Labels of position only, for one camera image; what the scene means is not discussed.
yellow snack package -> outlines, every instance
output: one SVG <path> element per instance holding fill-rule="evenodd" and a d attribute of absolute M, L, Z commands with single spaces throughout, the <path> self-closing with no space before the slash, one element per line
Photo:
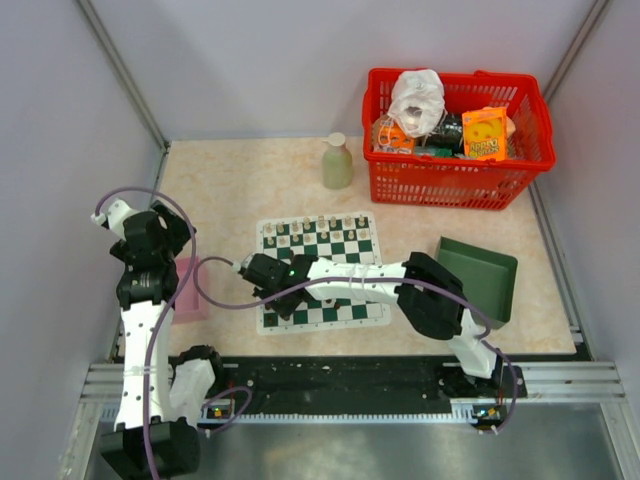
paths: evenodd
<path fill-rule="evenodd" d="M 507 158 L 507 109 L 484 108 L 462 114 L 464 154 L 476 160 Z"/>

gray floor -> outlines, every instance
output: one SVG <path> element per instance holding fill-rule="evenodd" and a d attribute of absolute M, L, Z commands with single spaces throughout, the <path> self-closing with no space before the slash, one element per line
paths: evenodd
<path fill-rule="evenodd" d="M 520 406 L 499 437 L 465 425 L 239 425 L 185 480 L 622 479 L 598 406 Z M 89 478 L 117 477 L 95 458 Z"/>

white plastic bag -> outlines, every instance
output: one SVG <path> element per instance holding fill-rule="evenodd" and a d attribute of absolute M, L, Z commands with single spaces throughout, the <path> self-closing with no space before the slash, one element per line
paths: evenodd
<path fill-rule="evenodd" d="M 406 135 L 413 138 L 428 135 L 443 112 L 444 86 L 436 72 L 417 70 L 400 74 L 391 92 L 387 114 Z"/>

beige table surface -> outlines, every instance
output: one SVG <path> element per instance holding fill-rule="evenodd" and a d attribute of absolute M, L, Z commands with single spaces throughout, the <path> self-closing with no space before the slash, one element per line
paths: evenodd
<path fill-rule="evenodd" d="M 511 322 L 489 340 L 508 353 L 573 353 L 569 325 L 527 192 L 501 212 L 373 203 L 360 138 L 350 138 L 355 177 L 340 191 L 321 183 L 319 138 L 174 142 L 161 191 L 175 198 L 198 229 L 201 257 L 242 260 L 253 252 L 256 223 L 267 218 L 370 210 L 384 263 L 413 250 L 433 255 L 440 236 L 513 255 L 518 272 Z M 247 303 L 252 286 L 231 268 L 209 263 L 209 292 Z M 253 310 L 211 307 L 209 318 L 173 325 L 170 352 L 211 344 L 223 355 L 447 354 L 443 342 L 416 333 L 397 307 L 390 325 L 259 335 Z"/>

pink plastic bin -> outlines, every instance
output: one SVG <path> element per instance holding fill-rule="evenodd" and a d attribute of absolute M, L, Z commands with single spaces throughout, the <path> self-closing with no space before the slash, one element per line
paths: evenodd
<path fill-rule="evenodd" d="M 176 269 L 178 271 L 180 281 L 182 281 L 185 273 L 187 273 L 188 267 L 188 258 L 179 258 L 176 260 Z M 203 290 L 207 290 L 209 282 L 206 268 L 201 268 L 198 271 L 198 280 L 200 287 Z M 198 295 L 196 286 L 193 284 L 193 273 L 182 292 L 180 292 L 180 295 L 178 295 L 175 307 L 173 323 L 195 322 L 197 320 L 204 320 L 207 318 L 209 314 L 209 304 L 205 302 L 200 295 Z"/>

